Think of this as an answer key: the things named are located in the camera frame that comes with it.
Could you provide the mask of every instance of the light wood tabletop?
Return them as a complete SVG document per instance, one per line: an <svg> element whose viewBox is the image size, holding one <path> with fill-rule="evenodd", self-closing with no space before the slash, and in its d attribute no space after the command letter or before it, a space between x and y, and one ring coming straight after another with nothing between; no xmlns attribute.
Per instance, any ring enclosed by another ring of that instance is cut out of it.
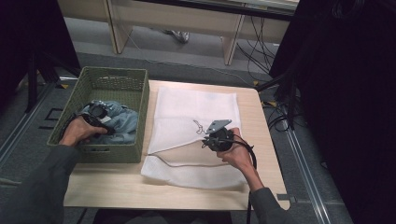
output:
<svg viewBox="0 0 396 224"><path fill-rule="evenodd" d="M149 81L148 114L143 156L133 164L83 164L70 176L65 206L139 209L246 210L248 185L237 189L187 189L158 184L143 177L140 170L147 157L158 89L161 86L223 93L236 93L244 139L254 146L257 170L265 187L286 194L274 146L258 93L253 89L179 82ZM278 201L289 209L289 201Z"/></svg>

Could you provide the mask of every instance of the person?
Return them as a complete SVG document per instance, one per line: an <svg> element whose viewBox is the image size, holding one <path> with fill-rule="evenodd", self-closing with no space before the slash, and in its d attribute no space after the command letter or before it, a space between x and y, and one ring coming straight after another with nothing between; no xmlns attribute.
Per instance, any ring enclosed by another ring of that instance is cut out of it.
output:
<svg viewBox="0 0 396 224"><path fill-rule="evenodd" d="M240 136L238 129L233 129L233 132ZM106 133L106 129L93 127L82 117L72 120L59 145L50 151L43 163L22 182L4 205L0 223L63 223L64 195L69 176L79 159L75 146L81 141L89 141L89 137L96 133ZM260 223L294 223L292 217L279 206L271 190L263 185L243 147L234 144L230 150L218 152L217 156L239 169L247 179L251 190L249 198ZM125 223L138 223L136 221L139 220L141 223L166 223L166 219L152 215Z"/></svg>

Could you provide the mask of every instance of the sleeve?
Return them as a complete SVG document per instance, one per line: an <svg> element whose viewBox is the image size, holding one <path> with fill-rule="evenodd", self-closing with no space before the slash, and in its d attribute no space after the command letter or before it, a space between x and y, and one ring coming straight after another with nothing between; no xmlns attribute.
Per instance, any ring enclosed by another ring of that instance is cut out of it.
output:
<svg viewBox="0 0 396 224"><path fill-rule="evenodd" d="M292 216L277 203L268 188L258 189L249 196L260 224L297 223Z"/></svg>
<svg viewBox="0 0 396 224"><path fill-rule="evenodd" d="M53 148L5 204L4 223L63 223L64 195L78 159L73 147Z"/></svg>

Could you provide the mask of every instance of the basket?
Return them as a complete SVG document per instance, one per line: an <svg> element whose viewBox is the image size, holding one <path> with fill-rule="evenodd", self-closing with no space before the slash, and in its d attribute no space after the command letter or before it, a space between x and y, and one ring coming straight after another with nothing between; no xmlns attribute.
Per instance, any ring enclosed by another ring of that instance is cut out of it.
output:
<svg viewBox="0 0 396 224"><path fill-rule="evenodd" d="M144 69L84 67L47 145L57 146L67 120L92 100L117 101L136 111L135 141L128 145L78 145L81 152L79 162L140 162L149 104L149 75Z"/></svg>

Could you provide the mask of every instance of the blue-gray fabric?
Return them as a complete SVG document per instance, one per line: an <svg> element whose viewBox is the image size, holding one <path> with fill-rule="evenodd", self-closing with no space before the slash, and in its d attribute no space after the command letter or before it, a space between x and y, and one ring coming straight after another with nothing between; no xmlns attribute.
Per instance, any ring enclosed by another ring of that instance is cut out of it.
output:
<svg viewBox="0 0 396 224"><path fill-rule="evenodd" d="M107 115L111 120L105 122L107 127L114 128L113 135L101 134L99 137L91 137L91 145L121 145L132 144L135 140L135 131L137 125L138 114L136 111L129 109L126 105L122 105L116 101L100 102L107 110ZM89 106L85 106L82 112L88 112Z"/></svg>

